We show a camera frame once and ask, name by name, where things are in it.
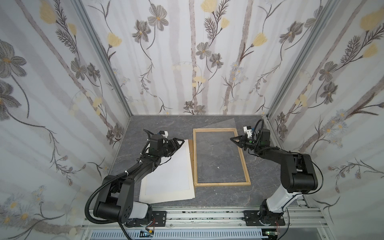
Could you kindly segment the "wooden picture frame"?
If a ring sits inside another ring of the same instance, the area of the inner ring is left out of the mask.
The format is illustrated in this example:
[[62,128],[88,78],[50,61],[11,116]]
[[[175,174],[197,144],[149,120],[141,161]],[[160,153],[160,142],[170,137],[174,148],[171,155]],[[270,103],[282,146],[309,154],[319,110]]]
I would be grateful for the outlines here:
[[247,164],[243,151],[238,147],[240,160],[242,163],[242,168],[245,175],[245,182],[226,182],[226,183],[199,183],[198,182],[198,162],[197,162],[197,133],[221,133],[221,132],[233,132],[234,137],[238,137],[238,132],[236,128],[200,128],[193,129],[193,154],[194,154],[194,167],[193,167],[193,177],[194,177],[194,187],[243,187],[250,186],[251,179],[249,176]]

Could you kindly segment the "white mat photo sheet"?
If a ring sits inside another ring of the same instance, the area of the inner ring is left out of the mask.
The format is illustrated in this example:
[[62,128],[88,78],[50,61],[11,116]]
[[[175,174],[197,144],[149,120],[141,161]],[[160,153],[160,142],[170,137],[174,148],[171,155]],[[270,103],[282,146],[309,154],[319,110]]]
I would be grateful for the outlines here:
[[195,198],[192,162],[188,140],[141,181],[139,201],[157,204]]

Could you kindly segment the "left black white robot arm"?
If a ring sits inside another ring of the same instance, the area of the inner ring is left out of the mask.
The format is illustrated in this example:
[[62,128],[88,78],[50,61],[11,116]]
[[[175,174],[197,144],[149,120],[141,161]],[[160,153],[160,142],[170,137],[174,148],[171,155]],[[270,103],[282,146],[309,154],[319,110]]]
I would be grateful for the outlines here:
[[144,130],[147,142],[137,162],[118,175],[108,175],[89,197],[85,216],[94,224],[124,224],[130,220],[147,219],[150,205],[134,201],[135,183],[154,172],[162,158],[171,158],[185,143],[184,140],[168,139],[168,132],[154,134]]

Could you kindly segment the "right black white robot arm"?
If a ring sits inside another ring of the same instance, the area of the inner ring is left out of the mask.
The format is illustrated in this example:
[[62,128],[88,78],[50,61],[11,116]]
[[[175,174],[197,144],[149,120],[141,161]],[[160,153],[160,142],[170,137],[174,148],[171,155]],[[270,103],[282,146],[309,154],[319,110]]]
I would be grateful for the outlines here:
[[271,146],[270,135],[268,129],[260,129],[255,133],[246,128],[243,136],[230,138],[239,148],[249,150],[250,155],[281,166],[281,185],[274,194],[263,200],[258,211],[244,211],[247,226],[284,226],[287,207],[297,197],[318,188],[318,178],[311,157]]

